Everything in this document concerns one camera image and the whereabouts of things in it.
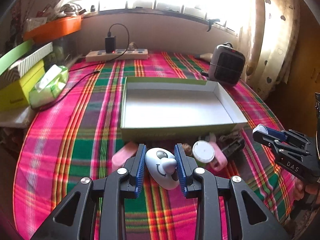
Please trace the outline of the black bike light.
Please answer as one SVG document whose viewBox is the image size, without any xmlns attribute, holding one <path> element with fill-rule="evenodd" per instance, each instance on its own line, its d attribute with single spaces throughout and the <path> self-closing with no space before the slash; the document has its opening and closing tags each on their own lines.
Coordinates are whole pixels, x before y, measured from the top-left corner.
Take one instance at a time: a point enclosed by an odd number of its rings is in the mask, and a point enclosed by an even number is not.
<svg viewBox="0 0 320 240">
<path fill-rule="evenodd" d="M 227 160 L 232 160 L 235 155 L 244 149 L 245 140 L 239 132 L 232 132 L 228 135 L 221 135 L 217 144 Z"/>
</svg>

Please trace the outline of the white lid green jar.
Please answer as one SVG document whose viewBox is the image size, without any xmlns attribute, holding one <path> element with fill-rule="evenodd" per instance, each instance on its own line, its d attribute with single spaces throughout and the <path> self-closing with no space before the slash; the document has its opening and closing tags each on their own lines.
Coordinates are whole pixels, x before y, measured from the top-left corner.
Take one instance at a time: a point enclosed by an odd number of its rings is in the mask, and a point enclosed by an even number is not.
<svg viewBox="0 0 320 240">
<path fill-rule="evenodd" d="M 208 164 L 215 158 L 213 146 L 204 140 L 199 140 L 193 144 L 192 154 L 201 165 Z"/>
</svg>

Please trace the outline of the brown walnut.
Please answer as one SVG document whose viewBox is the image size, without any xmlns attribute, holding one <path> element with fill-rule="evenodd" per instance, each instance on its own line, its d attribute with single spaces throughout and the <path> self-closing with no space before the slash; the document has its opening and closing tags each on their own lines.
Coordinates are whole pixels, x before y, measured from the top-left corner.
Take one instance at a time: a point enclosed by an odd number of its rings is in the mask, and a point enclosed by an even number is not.
<svg viewBox="0 0 320 240">
<path fill-rule="evenodd" d="M 183 143 L 182 144 L 182 148 L 183 148 L 186 156 L 189 156 L 189 157 L 193 156 L 193 150 L 192 150 L 192 147 L 189 144 Z"/>
</svg>

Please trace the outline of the white panda figure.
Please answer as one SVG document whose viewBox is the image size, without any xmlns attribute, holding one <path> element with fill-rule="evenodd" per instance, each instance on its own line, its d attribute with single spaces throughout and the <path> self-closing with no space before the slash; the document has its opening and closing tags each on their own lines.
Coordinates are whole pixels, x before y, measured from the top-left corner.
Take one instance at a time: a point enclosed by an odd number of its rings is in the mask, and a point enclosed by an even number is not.
<svg viewBox="0 0 320 240">
<path fill-rule="evenodd" d="M 163 148 L 151 148 L 145 155 L 145 163 L 154 181 L 166 190 L 179 185 L 175 156 Z"/>
</svg>

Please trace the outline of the grey black fan heater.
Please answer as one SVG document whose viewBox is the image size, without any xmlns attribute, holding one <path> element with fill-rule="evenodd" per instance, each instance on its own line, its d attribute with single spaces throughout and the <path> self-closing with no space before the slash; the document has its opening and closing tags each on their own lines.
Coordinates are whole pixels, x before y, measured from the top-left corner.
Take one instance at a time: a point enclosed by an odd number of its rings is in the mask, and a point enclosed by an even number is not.
<svg viewBox="0 0 320 240">
<path fill-rule="evenodd" d="M 229 42 L 218 45 L 209 64 L 208 77 L 224 85 L 235 86 L 245 65 L 245 56 Z"/>
</svg>

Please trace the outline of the heart pattern curtain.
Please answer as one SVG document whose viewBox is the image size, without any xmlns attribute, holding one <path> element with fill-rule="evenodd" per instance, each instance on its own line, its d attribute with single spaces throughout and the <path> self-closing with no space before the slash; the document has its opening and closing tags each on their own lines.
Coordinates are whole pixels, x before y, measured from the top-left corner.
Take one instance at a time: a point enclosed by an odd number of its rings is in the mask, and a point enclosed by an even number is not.
<svg viewBox="0 0 320 240">
<path fill-rule="evenodd" d="M 241 78 L 263 100 L 289 79 L 300 25 L 299 0 L 240 0 L 243 25 L 238 50 L 246 63 Z"/>
</svg>

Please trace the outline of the green white cardboard box tray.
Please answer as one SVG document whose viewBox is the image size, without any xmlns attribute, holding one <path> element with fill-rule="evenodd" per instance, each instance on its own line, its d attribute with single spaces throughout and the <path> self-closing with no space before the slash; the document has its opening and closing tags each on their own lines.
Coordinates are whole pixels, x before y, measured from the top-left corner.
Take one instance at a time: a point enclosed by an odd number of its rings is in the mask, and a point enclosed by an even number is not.
<svg viewBox="0 0 320 240">
<path fill-rule="evenodd" d="M 228 134 L 246 124 L 246 117 L 218 82 L 132 76 L 125 79 L 120 119 L 124 141 Z"/>
</svg>

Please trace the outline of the black window latch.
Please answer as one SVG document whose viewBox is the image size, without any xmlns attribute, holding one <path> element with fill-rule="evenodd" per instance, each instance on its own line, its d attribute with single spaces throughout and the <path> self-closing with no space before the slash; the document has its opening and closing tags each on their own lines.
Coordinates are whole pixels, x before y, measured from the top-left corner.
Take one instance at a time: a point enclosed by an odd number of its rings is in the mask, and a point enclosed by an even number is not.
<svg viewBox="0 0 320 240">
<path fill-rule="evenodd" d="M 207 32 L 211 31 L 212 25 L 213 25 L 214 23 L 219 23 L 219 22 L 220 22 L 220 19 L 219 19 L 219 18 L 209 19 L 209 20 L 208 20 L 208 30 L 207 30 Z"/>
</svg>

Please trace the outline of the yellow green box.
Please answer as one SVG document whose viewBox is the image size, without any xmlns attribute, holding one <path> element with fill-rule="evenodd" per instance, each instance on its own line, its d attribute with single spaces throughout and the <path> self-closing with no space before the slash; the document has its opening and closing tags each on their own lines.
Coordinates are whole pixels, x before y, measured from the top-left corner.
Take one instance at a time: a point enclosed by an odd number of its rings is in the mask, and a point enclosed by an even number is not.
<svg viewBox="0 0 320 240">
<path fill-rule="evenodd" d="M 28 107 L 29 92 L 44 74 L 44 61 L 40 60 L 22 78 L 2 88 L 0 98 L 1 112 Z"/>
</svg>

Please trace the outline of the green tissue pack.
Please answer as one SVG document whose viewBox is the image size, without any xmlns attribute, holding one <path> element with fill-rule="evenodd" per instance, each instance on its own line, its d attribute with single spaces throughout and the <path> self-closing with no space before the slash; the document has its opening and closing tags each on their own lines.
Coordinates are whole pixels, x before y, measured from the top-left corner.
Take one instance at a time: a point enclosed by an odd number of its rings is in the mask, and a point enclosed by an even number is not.
<svg viewBox="0 0 320 240">
<path fill-rule="evenodd" d="M 36 109 L 53 102 L 64 90 L 69 77 L 65 66 L 52 65 L 29 92 L 29 104 Z"/>
</svg>

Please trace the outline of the beige power strip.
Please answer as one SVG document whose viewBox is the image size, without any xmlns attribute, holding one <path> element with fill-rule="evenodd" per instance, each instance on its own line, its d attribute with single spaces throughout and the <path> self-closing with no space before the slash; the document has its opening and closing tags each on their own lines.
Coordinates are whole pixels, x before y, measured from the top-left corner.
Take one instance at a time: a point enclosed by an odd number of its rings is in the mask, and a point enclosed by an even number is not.
<svg viewBox="0 0 320 240">
<path fill-rule="evenodd" d="M 111 53 L 106 53 L 104 50 L 90 51 L 86 56 L 86 62 L 95 61 L 112 61 L 112 60 L 144 60 L 149 57 L 147 49 L 135 49 L 135 50 L 124 50 L 116 49 Z"/>
</svg>

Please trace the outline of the striped white box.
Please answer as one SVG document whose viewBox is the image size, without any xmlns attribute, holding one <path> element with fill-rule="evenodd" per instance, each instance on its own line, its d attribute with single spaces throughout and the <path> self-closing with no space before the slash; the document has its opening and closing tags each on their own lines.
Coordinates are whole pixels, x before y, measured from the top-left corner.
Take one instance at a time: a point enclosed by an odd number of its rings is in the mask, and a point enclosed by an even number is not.
<svg viewBox="0 0 320 240">
<path fill-rule="evenodd" d="M 1 75 L 1 89 L 22 78 L 27 71 L 53 51 L 53 43 L 32 46 L 31 50 L 14 62 Z"/>
</svg>

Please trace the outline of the white plug on strip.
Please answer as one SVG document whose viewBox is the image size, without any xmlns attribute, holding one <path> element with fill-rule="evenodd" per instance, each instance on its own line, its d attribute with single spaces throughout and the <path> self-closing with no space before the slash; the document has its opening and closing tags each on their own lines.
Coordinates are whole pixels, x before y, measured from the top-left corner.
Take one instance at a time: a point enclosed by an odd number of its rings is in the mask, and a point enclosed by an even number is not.
<svg viewBox="0 0 320 240">
<path fill-rule="evenodd" d="M 138 49 L 138 46 L 135 44 L 135 42 L 131 42 L 128 46 L 128 51 L 134 51 Z"/>
</svg>

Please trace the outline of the green flat lid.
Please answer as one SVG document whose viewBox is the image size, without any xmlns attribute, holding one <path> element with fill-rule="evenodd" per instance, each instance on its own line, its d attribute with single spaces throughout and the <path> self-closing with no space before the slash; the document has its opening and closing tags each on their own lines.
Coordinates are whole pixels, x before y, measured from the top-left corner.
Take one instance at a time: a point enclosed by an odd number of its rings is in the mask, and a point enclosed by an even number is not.
<svg viewBox="0 0 320 240">
<path fill-rule="evenodd" d="M 3 55 L 0 58 L 0 75 L 2 75 L 20 57 L 29 52 L 33 45 L 33 40 L 27 40 Z"/>
</svg>

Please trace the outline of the black charger adapter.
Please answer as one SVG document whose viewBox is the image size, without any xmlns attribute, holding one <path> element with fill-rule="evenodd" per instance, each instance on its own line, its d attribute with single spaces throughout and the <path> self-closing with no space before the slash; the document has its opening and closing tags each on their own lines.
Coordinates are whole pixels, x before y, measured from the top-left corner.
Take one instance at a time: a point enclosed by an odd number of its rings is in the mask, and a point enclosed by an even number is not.
<svg viewBox="0 0 320 240">
<path fill-rule="evenodd" d="M 113 53 L 116 49 L 116 37 L 111 34 L 111 31 L 108 31 L 107 36 L 105 37 L 105 52 Z"/>
</svg>

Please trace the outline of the orange shelf tray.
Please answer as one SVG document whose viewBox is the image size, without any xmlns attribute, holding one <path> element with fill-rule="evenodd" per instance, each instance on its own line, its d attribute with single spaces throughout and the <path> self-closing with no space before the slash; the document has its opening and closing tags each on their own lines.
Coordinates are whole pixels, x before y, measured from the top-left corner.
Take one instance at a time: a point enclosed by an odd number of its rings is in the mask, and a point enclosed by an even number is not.
<svg viewBox="0 0 320 240">
<path fill-rule="evenodd" d="M 23 35 L 23 40 L 35 44 L 51 42 L 81 29 L 82 16 L 64 17 L 41 25 Z"/>
</svg>

